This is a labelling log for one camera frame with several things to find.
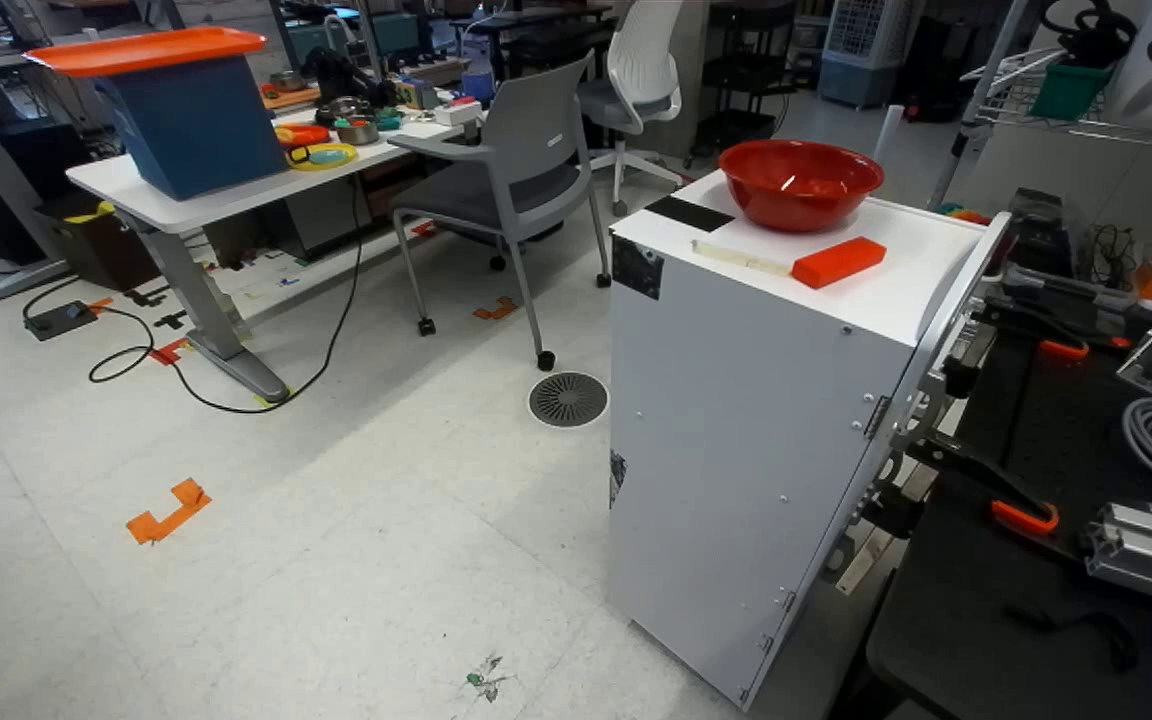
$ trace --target small debris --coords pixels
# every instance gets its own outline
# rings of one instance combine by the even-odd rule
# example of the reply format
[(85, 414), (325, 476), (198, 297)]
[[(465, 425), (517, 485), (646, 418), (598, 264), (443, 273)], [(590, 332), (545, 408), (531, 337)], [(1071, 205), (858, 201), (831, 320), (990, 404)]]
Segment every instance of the small debris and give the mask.
[(475, 689), (481, 700), (487, 700), (487, 705), (496, 705), (502, 685), (510, 679), (510, 677), (496, 677), (502, 659), (504, 655), (493, 650), (493, 655), (484, 655), (484, 662), (475, 672), (465, 677), (465, 685)]

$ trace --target cabinet door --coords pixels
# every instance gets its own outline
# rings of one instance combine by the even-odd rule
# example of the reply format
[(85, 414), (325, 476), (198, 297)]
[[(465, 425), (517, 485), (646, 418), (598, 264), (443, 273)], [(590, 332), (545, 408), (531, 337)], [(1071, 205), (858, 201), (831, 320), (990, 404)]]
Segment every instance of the cabinet door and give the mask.
[(612, 601), (739, 707), (848, 510), (912, 347), (663, 261), (612, 300)]

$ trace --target orange part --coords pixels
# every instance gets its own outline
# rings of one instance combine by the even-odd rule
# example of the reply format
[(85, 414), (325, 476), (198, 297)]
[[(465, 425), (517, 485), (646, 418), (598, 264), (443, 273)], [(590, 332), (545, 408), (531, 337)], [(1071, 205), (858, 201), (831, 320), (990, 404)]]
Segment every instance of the orange part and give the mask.
[(837, 247), (825, 247), (825, 250), (813, 250), (813, 255), (800, 255), (790, 276), (796, 276), (800, 285), (807, 287), (829, 287), (846, 276), (858, 276), (874, 264), (880, 264), (887, 255), (886, 243), (870, 238), (870, 237), (854, 237)]
[(163, 369), (182, 365), (190, 337), (163, 344), (154, 350), (154, 361), (160, 361)]
[(1048, 502), (1048, 517), (1032, 517), (1032, 510), (1017, 509), (1017, 502), (991, 498), (991, 502), (990, 502), (990, 517), (991, 517), (1000, 528), (1007, 528), (1007, 533), (1017, 533), (1017, 535), (1030, 535), (1030, 541), (1051, 541), (1057, 528), (1060, 528), (1057, 502)]
[(432, 220), (419, 220), (410, 230), (411, 230), (411, 238), (432, 238), (440, 228)]
[(1087, 344), (1060, 344), (1060, 341), (1039, 341), (1039, 356), (1051, 365), (1051, 369), (1067, 369), (1067, 372), (1079, 372), (1094, 356)]
[(328, 142), (332, 132), (325, 124), (283, 124), (278, 128), (283, 149), (307, 149), (307, 142)]
[(127, 533), (137, 535), (137, 544), (168, 541), (184, 519), (193, 519), (200, 509), (211, 502), (211, 496), (198, 480), (182, 480), (171, 496), (182, 498), (171, 517), (157, 519), (154, 510), (140, 510), (127, 519)]
[(1152, 300), (1152, 264), (1137, 267), (1137, 300)]
[(496, 322), (504, 320), (510, 311), (517, 311), (521, 302), (514, 297), (496, 297), (493, 309), (475, 309), (471, 317), (484, 320), (484, 322)]
[(56, 76), (106, 78), (208, 61), (241, 61), (254, 52), (266, 52), (266, 35), (220, 25), (198, 25), (171, 33), (114, 35), (94, 44), (33, 48), (27, 61), (43, 63)]
[(102, 297), (102, 300), (90, 302), (94, 317), (102, 317), (109, 309), (114, 309), (114, 297)]

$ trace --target orange object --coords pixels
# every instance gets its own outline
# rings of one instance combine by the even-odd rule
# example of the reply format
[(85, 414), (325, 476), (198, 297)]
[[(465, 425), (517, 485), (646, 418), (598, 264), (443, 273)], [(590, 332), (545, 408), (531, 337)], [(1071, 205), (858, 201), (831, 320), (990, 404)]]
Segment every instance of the orange object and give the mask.
[(886, 166), (831, 142), (752, 138), (722, 156), (732, 195), (752, 223), (829, 230), (886, 183)]
[(991, 517), (1000, 528), (1007, 528), (1007, 533), (1017, 533), (1017, 535), (1030, 535), (1030, 541), (1051, 541), (1057, 528), (1060, 528), (1057, 502), (1048, 502), (1048, 517), (1032, 517), (1032, 510), (1017, 509), (1017, 502), (991, 498), (991, 502), (990, 502), (990, 517)]
[(127, 533), (137, 535), (137, 544), (168, 541), (184, 519), (193, 519), (200, 509), (211, 502), (211, 496), (198, 480), (182, 480), (171, 496), (182, 498), (171, 517), (157, 519), (154, 510), (140, 510), (127, 519)]
[(829, 287), (846, 276), (858, 276), (874, 264), (880, 264), (887, 255), (886, 243), (870, 238), (870, 237), (854, 237), (837, 247), (825, 247), (825, 250), (813, 250), (813, 255), (800, 255), (790, 276), (807, 285), (807, 287)]
[(271, 132), (283, 149), (332, 142), (332, 132), (325, 124), (279, 124)]
[(1051, 365), (1051, 369), (1067, 369), (1067, 372), (1079, 372), (1094, 356), (1087, 344), (1060, 344), (1060, 341), (1039, 341), (1039, 356)]
[(496, 297), (493, 309), (475, 309), (471, 317), (484, 320), (484, 322), (496, 322), (504, 317), (514, 317), (521, 302), (514, 297)]
[(163, 369), (171, 369), (171, 365), (182, 365), (182, 356), (184, 356), (182, 347), (184, 347), (184, 344), (190, 344), (190, 337), (157, 347), (154, 361), (160, 361)]
[(33, 48), (27, 61), (43, 63), (56, 76), (106, 78), (106, 76), (182, 67), (182, 63), (236, 61), (254, 52), (266, 52), (266, 35), (220, 27), (220, 25), (198, 25), (198, 27), (137, 33), (137, 35), (94, 38), (94, 44)]
[(102, 300), (94, 300), (90, 309), (94, 309), (94, 317), (102, 317), (102, 311), (114, 309), (114, 297), (102, 297)]

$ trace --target white cabinet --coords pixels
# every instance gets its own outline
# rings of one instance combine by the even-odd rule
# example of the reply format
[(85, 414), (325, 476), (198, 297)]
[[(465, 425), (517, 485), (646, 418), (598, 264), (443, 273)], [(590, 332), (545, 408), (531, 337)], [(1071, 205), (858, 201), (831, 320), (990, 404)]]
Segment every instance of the white cabinet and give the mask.
[[(612, 228), (610, 576), (623, 614), (747, 707), (1003, 220), (870, 201), (793, 238), (744, 223), (722, 171), (679, 201), (737, 220)], [(825, 292), (778, 273), (848, 237), (886, 264)]]

